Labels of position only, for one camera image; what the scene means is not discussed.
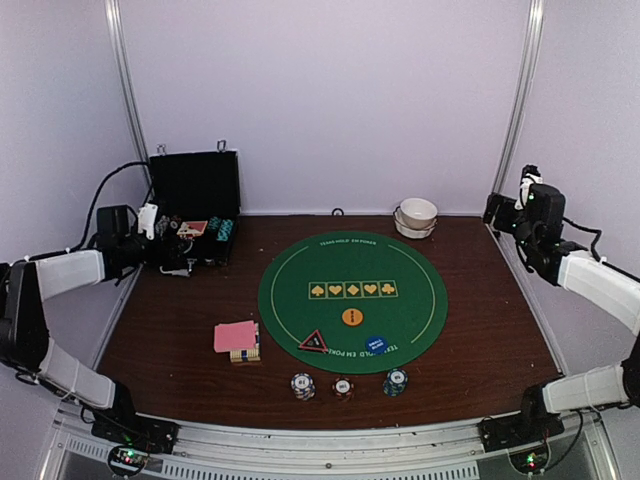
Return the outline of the triangular all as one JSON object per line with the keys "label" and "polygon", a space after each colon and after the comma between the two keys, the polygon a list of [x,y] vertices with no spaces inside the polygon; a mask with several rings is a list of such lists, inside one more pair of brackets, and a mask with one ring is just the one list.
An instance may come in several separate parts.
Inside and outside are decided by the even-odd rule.
{"label": "triangular all", "polygon": [[323,353],[328,352],[328,347],[319,329],[315,329],[305,340],[298,345],[299,350]]}

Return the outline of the orange big blind button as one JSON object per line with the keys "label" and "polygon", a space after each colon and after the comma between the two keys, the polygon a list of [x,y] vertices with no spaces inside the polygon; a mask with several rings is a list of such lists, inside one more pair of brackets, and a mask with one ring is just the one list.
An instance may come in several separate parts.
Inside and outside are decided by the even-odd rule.
{"label": "orange big blind button", "polygon": [[364,315],[359,309],[348,308],[343,311],[341,318],[345,325],[356,327],[363,323]]}

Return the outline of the blue small blind button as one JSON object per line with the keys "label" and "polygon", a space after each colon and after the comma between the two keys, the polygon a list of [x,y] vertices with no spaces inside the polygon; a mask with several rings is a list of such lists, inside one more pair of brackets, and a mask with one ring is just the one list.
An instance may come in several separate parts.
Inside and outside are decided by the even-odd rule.
{"label": "blue small blind button", "polygon": [[384,336],[373,335],[366,339],[365,348],[368,353],[372,355],[384,354],[389,344]]}

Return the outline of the blue peach ten chip stack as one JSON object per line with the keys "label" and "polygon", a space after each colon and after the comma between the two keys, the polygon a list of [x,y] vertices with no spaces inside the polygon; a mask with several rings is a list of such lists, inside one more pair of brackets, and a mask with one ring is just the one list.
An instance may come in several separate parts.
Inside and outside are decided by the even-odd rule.
{"label": "blue peach ten chip stack", "polygon": [[308,401],[315,396],[316,386],[308,373],[296,373],[291,379],[290,386],[298,400]]}

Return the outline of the blue green fifty chip stack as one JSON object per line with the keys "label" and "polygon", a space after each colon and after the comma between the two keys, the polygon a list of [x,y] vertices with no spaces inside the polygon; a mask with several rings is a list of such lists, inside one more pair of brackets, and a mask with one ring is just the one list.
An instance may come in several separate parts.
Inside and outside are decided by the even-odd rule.
{"label": "blue green fifty chip stack", "polygon": [[408,375],[405,370],[394,368],[390,370],[383,382],[383,392],[389,397],[402,394],[408,385]]}

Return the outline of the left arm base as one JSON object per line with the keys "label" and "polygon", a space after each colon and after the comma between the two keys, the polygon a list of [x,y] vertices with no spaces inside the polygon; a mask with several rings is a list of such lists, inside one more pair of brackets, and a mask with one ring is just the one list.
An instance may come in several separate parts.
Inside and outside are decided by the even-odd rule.
{"label": "left arm base", "polygon": [[98,416],[91,427],[91,434],[112,443],[133,447],[151,454],[171,454],[179,433],[174,422],[139,417],[134,427],[117,425],[114,420]]}

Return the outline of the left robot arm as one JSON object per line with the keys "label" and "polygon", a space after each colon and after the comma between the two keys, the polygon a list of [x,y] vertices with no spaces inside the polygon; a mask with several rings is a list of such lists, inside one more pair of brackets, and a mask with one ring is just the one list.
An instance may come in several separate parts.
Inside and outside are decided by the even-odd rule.
{"label": "left robot arm", "polygon": [[50,334],[45,306],[53,299],[102,283],[120,283],[143,265],[187,276],[193,240],[147,203],[102,207],[95,233],[71,249],[1,266],[1,362],[21,381],[71,398],[103,418],[123,444],[137,442],[144,424],[129,389],[68,353]]}

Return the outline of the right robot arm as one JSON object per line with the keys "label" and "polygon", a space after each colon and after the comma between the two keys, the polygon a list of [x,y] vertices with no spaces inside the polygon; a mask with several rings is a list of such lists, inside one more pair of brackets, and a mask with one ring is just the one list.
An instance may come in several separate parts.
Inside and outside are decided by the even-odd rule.
{"label": "right robot arm", "polygon": [[483,221],[509,235],[525,270],[580,298],[585,313],[599,313],[627,334],[628,351],[609,365],[528,388],[512,430],[519,440],[535,440],[551,418],[568,411],[639,405],[639,280],[563,237],[565,197],[553,186],[524,180],[510,198],[492,193]]}

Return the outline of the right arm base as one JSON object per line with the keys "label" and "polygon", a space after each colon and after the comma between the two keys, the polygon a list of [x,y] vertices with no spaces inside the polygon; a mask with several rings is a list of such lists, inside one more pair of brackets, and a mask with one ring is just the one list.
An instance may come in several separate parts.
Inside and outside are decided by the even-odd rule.
{"label": "right arm base", "polygon": [[530,419],[522,413],[499,418],[485,417],[477,427],[483,448],[487,453],[544,442],[550,437],[562,434],[565,430],[558,415]]}

